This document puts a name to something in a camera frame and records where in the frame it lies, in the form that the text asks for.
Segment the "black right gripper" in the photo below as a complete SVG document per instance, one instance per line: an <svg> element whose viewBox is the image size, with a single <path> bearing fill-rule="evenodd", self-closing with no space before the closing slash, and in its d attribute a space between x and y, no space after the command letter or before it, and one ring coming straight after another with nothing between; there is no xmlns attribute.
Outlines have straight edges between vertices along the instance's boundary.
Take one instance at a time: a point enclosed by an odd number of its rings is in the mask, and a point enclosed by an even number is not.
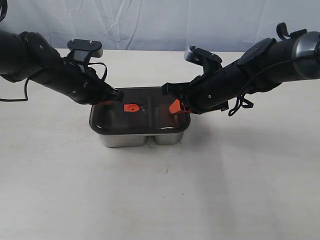
<svg viewBox="0 0 320 240"><path fill-rule="evenodd" d="M174 97L170 105L172 115L210 112L218 105L238 96L250 76L232 62L221 69L206 71L191 82L165 83L163 95Z"/></svg>

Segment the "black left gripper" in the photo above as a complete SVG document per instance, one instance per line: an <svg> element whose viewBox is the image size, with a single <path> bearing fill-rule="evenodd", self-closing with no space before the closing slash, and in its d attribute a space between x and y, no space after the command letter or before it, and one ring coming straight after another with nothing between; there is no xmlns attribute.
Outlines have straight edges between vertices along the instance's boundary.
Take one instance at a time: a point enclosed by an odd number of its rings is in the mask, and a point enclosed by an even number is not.
<svg viewBox="0 0 320 240"><path fill-rule="evenodd" d="M110 105L121 102L124 93L106 83L108 68L103 62L62 58L51 69L53 89L81 105Z"/></svg>

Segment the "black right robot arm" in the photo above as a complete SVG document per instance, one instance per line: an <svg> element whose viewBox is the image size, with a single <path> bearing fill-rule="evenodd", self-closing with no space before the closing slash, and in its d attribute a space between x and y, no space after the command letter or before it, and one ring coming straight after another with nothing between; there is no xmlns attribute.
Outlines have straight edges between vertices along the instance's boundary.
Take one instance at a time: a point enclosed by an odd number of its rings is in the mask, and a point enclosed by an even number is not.
<svg viewBox="0 0 320 240"><path fill-rule="evenodd" d="M254 106L246 95L269 92L286 82L319 79L320 33L307 29L289 33L284 22L276 26L276 33L280 40L265 38L226 66L218 55L189 46L184 59L201 66L203 74L161 87L163 95L175 99L170 113L201 115L220 110L231 117L240 108Z"/></svg>

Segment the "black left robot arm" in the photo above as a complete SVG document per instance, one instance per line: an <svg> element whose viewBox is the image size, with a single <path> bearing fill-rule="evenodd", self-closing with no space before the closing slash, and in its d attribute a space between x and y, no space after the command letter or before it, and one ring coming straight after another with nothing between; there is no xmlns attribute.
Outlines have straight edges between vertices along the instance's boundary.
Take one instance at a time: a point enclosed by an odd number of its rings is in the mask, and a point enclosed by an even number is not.
<svg viewBox="0 0 320 240"><path fill-rule="evenodd" d="M99 41L73 39L69 54L61 57L47 40L36 32L0 32L0 76L11 83L33 81L63 94L81 105L97 105L124 98L124 93L99 77L91 58L103 55Z"/></svg>

